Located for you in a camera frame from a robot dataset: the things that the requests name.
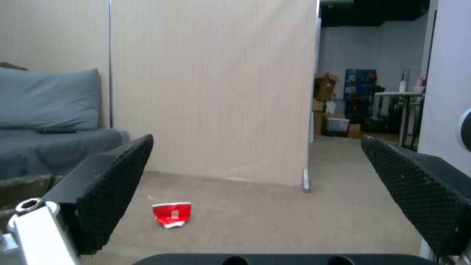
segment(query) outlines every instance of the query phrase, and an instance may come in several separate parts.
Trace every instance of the white wall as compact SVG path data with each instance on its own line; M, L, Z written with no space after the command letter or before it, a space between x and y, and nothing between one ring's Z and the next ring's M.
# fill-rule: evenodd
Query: white wall
M427 14L415 21L388 21L378 27L325 27L321 31L319 72L339 77L336 98L343 98L345 70L376 69L377 84L387 91L398 89L403 66L418 67L411 75L415 83L422 65ZM383 104L387 113L387 101Z
M339 77L335 98L343 98L346 69L377 68L380 32L380 27L322 28L318 72Z
M461 114L471 108L471 1L441 0L430 57L419 152L471 176L471 153L458 143Z

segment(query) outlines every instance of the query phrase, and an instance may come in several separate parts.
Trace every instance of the couch cushion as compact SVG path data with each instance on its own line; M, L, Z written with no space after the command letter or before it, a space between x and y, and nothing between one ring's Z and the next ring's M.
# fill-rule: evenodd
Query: couch cushion
M96 129L100 90L96 69L44 74L0 68L0 128Z

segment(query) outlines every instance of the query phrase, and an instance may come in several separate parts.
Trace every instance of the carpet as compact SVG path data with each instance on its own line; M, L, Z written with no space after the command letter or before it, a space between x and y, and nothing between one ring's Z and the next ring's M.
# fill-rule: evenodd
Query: carpet
M146 172L109 243L84 264L130 264L160 253L403 253L420 236L363 154L360 141L309 147L312 192L300 186ZM166 230L155 203L190 201L191 220Z

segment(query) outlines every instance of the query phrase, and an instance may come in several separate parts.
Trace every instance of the cardboard box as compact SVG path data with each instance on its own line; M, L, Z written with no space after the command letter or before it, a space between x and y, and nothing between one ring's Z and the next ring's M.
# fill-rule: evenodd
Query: cardboard box
M316 99L312 99L312 111L323 112L325 103Z
M322 128L323 128L323 114L322 112L315 111L314 112L314 134L319 136L322 135Z
M314 98L320 101L332 100L333 90L339 78L331 73L316 74L314 79Z
M363 137L363 134L361 133L361 125L360 124L350 124L348 137L349 138L361 139Z

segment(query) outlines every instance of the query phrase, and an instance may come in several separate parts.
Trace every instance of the crushed red cup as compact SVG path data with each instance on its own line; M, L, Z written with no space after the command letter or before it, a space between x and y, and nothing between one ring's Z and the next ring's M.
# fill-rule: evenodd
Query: crushed red cup
M172 202L152 205L155 220L165 228L181 227L191 216L191 202Z

